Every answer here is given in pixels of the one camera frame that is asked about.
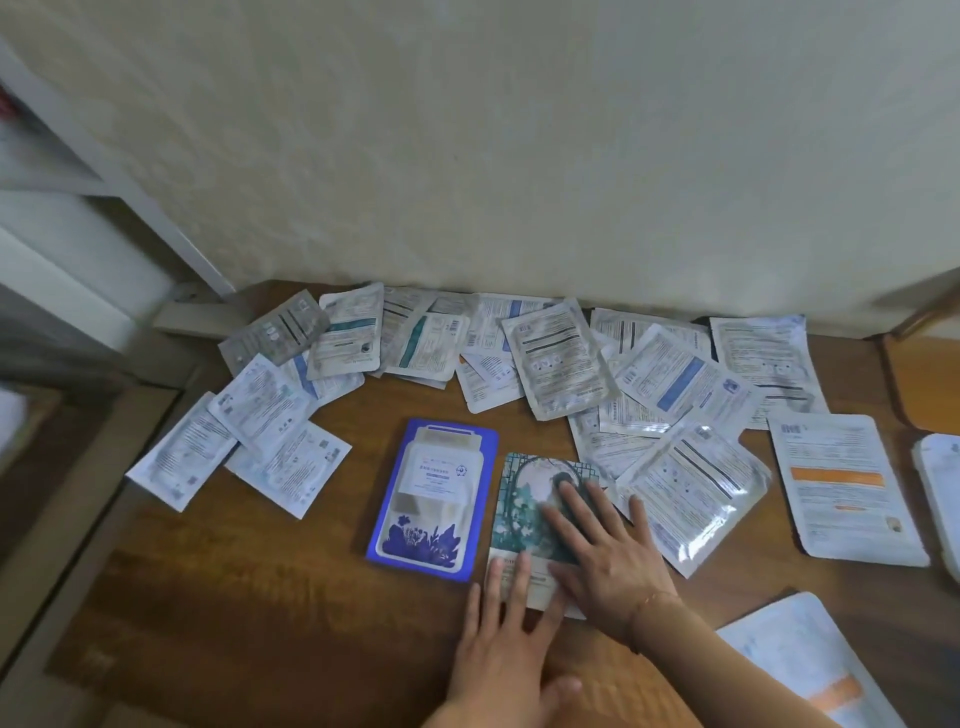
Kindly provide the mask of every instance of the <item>wall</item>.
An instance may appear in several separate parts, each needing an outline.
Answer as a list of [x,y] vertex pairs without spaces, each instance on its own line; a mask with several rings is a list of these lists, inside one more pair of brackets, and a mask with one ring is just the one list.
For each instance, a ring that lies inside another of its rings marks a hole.
[[957,27],[953,0],[0,9],[238,285],[382,278],[867,329],[960,266]]

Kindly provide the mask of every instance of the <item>hand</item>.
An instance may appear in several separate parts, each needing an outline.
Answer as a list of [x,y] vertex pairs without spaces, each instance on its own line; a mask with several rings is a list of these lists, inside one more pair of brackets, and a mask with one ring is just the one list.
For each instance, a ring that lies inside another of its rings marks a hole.
[[586,532],[586,538],[556,508],[543,506],[544,517],[580,563],[579,568],[551,563],[550,573],[577,603],[587,621],[619,643],[633,647],[632,622],[647,601],[655,594],[665,594],[677,604],[681,603],[680,598],[666,563],[654,546],[640,499],[630,498],[634,527],[628,532],[603,489],[589,480],[587,490],[600,520],[572,484],[560,484],[560,495]]
[[503,559],[493,559],[487,574],[483,618],[480,585],[470,586],[464,632],[457,645],[446,702],[424,728],[540,728],[580,688],[562,677],[542,690],[540,676],[547,648],[564,620],[566,600],[557,590],[533,632],[523,631],[530,584],[530,554],[516,559],[507,616],[500,624]]

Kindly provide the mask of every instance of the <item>finger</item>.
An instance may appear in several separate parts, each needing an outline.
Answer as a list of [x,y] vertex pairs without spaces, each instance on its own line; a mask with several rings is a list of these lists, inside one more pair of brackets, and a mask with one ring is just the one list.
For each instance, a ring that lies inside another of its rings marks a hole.
[[593,515],[593,511],[590,510],[587,502],[577,493],[577,489],[573,487],[573,484],[564,481],[560,484],[559,488],[561,497],[566,501],[570,510],[573,511],[577,523],[584,529],[588,537],[595,544],[599,544],[608,538],[609,534],[603,525],[600,524],[600,521],[597,520],[597,517]]
[[650,535],[650,523],[647,522],[647,509],[637,496],[630,496],[630,520],[634,522],[634,540],[650,548],[654,538]]
[[561,564],[556,561],[548,562],[546,567],[550,575],[564,588],[566,595],[573,599],[573,602],[583,611],[584,597],[587,595],[583,572],[572,564]]
[[464,612],[464,632],[460,636],[460,643],[469,642],[476,637],[480,626],[480,585],[470,584],[467,594],[467,610]]
[[503,620],[505,627],[520,629],[523,625],[523,615],[527,611],[527,590],[530,587],[530,553],[521,551],[516,558],[514,569],[514,586],[510,590],[510,601],[507,603],[507,616]]
[[497,557],[487,569],[487,589],[484,593],[483,617],[480,618],[480,636],[492,637],[500,627],[500,579],[503,578],[503,559]]
[[626,539],[627,529],[623,527],[623,519],[620,518],[620,514],[616,508],[613,507],[613,504],[610,502],[607,494],[604,493],[603,488],[600,487],[600,484],[596,480],[588,480],[587,491],[590,493],[590,497],[593,498],[593,504],[597,507],[597,513],[600,514],[600,521],[603,523],[603,527],[607,529],[607,533],[617,540]]
[[564,613],[566,612],[566,593],[563,586],[558,586],[550,597],[550,603],[543,610],[543,616],[530,633],[530,639],[533,641],[540,654],[546,656],[546,651],[557,636],[557,630],[564,623]]
[[579,678],[568,675],[558,677],[540,692],[539,725],[548,725],[551,718],[561,709],[564,703],[569,702],[580,690],[583,683]]
[[560,538],[563,539],[566,546],[573,552],[573,555],[577,557],[577,560],[581,563],[586,561],[592,546],[590,542],[584,538],[584,534],[578,531],[577,527],[568,521],[564,514],[552,505],[544,504],[540,507],[540,511],[543,513],[546,522],[553,526],[553,529],[560,535]]

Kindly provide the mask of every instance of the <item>blue label stripe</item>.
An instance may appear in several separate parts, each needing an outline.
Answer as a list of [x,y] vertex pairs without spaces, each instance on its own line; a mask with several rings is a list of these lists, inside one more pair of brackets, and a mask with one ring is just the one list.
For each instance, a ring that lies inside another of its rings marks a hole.
[[407,340],[407,351],[403,353],[403,357],[400,359],[401,367],[406,368],[410,366],[410,360],[417,351],[417,344],[420,342],[420,335],[423,333],[424,325],[426,325],[426,316],[421,316],[420,320],[417,321],[417,325],[414,326],[414,330],[410,332],[410,338]]
[[376,319],[354,319],[353,321],[344,321],[342,324],[330,324],[327,331],[347,331],[351,328],[375,327]]
[[314,388],[313,382],[306,378],[306,359],[302,354],[294,356],[294,366],[297,367],[297,375],[300,377],[300,386],[303,387],[303,391],[314,400],[318,400],[319,397],[317,397],[317,390]]
[[684,370],[680,372],[680,376],[673,380],[670,388],[663,393],[660,401],[657,402],[657,407],[663,412],[668,412],[670,407],[677,401],[677,398],[684,392],[684,389],[686,389],[690,381],[697,376],[697,372],[703,368],[704,360],[693,358],[690,363],[684,367]]

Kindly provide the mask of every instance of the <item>wrist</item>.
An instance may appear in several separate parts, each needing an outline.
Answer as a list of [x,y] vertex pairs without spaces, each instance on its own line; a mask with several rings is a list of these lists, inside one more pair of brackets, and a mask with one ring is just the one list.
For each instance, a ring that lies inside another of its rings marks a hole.
[[627,623],[627,646],[637,655],[646,655],[651,638],[686,613],[686,606],[675,594],[653,592],[634,608]]

